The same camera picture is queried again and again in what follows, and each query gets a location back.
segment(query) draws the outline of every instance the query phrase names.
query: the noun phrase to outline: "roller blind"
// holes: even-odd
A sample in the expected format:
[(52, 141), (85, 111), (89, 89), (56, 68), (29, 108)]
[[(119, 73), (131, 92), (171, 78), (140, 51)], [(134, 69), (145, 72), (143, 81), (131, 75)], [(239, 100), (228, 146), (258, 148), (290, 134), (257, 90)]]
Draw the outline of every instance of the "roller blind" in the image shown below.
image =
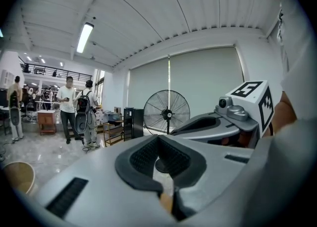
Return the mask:
[(185, 97), (190, 116), (214, 110), (219, 97), (243, 83), (233, 47), (205, 49), (170, 58), (170, 89)]
[(162, 59), (130, 71), (128, 105), (144, 108), (156, 92), (168, 89), (168, 59)]

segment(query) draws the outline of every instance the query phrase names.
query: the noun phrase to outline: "standing fan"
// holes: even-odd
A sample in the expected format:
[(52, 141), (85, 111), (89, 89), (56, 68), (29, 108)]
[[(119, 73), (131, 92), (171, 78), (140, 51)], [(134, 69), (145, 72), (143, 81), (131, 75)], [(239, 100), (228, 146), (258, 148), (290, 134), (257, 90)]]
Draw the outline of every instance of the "standing fan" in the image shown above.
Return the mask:
[[(151, 134), (169, 135), (190, 118), (186, 99), (178, 92), (163, 90), (154, 93), (144, 106), (144, 125)], [(160, 159), (155, 163), (161, 173), (168, 173)]]

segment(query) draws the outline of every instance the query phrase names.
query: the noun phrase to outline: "overhead light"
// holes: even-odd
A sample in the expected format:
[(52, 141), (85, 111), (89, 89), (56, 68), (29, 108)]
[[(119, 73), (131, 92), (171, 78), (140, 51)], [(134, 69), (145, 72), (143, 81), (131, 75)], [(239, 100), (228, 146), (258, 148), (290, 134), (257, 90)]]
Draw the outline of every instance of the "overhead light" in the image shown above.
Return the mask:
[(80, 34), (80, 38), (79, 38), (79, 42), (78, 42), (78, 46), (77, 46), (78, 53), (82, 53), (84, 51), (86, 42), (87, 42), (88, 37), (89, 37), (91, 31), (93, 30), (93, 28), (94, 28), (94, 25), (92, 25), (90, 23), (86, 23), (84, 25), (84, 28)]

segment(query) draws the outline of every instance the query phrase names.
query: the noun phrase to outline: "floor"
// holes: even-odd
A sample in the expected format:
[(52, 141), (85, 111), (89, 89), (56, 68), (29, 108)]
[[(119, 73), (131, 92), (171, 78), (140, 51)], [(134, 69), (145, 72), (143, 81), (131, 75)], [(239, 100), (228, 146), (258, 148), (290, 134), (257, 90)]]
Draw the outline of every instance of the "floor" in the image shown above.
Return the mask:
[[(40, 136), (38, 133), (24, 133), (24, 138), (15, 144), (11, 144), (11, 135), (0, 135), (0, 138), (0, 154), (6, 151), (2, 166), (14, 161), (31, 164), (35, 170), (35, 184), (38, 189), (77, 159), (90, 154), (82, 150), (81, 141), (72, 138), (71, 143), (67, 145), (63, 133), (45, 136)], [(103, 140), (103, 134), (98, 134), (100, 149), (103, 148)], [(173, 194), (173, 180), (169, 175), (159, 173), (154, 168), (153, 179), (162, 183), (165, 193), (169, 196)]]

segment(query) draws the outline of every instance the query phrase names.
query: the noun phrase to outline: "fluorescent light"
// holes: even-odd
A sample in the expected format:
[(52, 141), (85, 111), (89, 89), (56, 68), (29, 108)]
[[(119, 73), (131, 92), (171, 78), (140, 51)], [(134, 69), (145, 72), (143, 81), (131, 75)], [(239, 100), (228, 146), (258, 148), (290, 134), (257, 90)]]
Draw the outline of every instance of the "fluorescent light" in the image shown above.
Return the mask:
[(94, 25), (92, 25), (90, 23), (86, 23), (84, 25), (84, 28), (80, 34), (80, 38), (79, 38), (79, 42), (78, 42), (78, 46), (77, 46), (78, 53), (82, 53), (84, 51), (86, 42), (87, 42), (88, 37), (89, 37), (91, 31), (93, 30), (93, 28), (94, 28)]

